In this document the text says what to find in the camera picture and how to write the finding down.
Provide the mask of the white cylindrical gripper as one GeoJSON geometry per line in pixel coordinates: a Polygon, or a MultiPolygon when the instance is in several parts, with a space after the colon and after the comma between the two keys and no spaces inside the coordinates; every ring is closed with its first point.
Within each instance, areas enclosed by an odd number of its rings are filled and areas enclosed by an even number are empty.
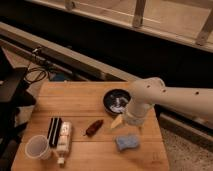
{"type": "Polygon", "coordinates": [[[127,104],[123,117],[117,116],[111,124],[112,129],[120,128],[124,121],[132,126],[141,126],[145,121],[148,111],[152,108],[151,104],[137,102],[133,99],[127,104]]]}

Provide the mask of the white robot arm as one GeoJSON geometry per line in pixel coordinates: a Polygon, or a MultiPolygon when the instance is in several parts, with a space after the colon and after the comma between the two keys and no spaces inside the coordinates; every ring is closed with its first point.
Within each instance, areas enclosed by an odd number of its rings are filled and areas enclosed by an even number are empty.
{"type": "Polygon", "coordinates": [[[167,87],[162,79],[152,77],[132,82],[128,91],[131,100],[112,122],[112,129],[125,124],[140,127],[154,105],[213,122],[213,89],[167,87]]]}

